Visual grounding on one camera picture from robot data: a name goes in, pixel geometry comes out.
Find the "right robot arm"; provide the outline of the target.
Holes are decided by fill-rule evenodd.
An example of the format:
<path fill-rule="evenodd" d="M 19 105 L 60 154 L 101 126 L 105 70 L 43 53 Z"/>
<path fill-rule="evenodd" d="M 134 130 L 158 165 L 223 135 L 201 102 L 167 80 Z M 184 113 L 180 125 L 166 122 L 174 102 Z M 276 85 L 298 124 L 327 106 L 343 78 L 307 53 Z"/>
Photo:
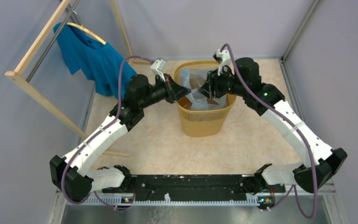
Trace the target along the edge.
<path fill-rule="evenodd" d="M 199 92 L 208 98 L 226 94 L 242 97 L 245 104 L 269 122 L 294 148 L 301 158 L 298 164 L 263 166 L 255 187 L 268 192 L 273 185 L 297 185 L 314 193 L 333 177 L 348 157 L 342 148 L 334 149 L 316 134 L 294 112 L 285 96 L 272 84 L 262 82 L 259 65 L 252 58 L 237 59 L 238 72 L 228 65 L 207 73 Z"/>

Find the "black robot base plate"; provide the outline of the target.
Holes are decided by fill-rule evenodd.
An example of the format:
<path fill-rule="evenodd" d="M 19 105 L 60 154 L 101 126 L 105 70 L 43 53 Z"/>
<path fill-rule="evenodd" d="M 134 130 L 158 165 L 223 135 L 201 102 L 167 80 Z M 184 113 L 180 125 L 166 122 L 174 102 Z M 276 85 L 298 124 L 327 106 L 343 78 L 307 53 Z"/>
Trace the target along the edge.
<path fill-rule="evenodd" d="M 243 201 L 257 193 L 284 193 L 280 184 L 268 185 L 254 175 L 131 175 L 120 187 L 108 187 L 103 193 L 128 193 L 136 201 Z"/>

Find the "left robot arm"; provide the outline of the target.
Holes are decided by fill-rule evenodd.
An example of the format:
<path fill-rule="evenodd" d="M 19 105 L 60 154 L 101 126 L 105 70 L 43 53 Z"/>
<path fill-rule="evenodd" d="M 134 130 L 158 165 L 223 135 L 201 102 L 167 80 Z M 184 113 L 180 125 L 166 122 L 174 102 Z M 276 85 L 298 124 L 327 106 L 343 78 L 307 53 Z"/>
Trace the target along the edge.
<path fill-rule="evenodd" d="M 131 187 L 130 172 L 124 166 L 92 171 L 95 161 L 120 137 L 126 135 L 144 117 L 144 109 L 165 100 L 173 104 L 191 92 L 176 83 L 169 74 L 156 76 L 154 85 L 142 74 L 133 76 L 124 99 L 107 115 L 103 123 L 79 146 L 50 162 L 52 183 L 74 204 L 80 204 L 91 192 L 115 188 L 120 193 Z"/>

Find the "yellow mesh trash bin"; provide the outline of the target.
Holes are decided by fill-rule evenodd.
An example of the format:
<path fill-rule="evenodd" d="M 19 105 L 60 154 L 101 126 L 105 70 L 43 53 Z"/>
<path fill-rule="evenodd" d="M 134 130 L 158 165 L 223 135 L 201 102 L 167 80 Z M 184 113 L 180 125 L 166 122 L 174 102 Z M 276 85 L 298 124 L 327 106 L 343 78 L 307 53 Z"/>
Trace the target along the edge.
<path fill-rule="evenodd" d="M 192 61 L 180 65 L 174 72 L 174 81 L 192 91 L 177 102 L 183 132 L 190 137 L 217 134 L 236 100 L 236 96 L 230 94 L 210 100 L 198 93 L 207 73 L 218 66 L 212 60 Z"/>

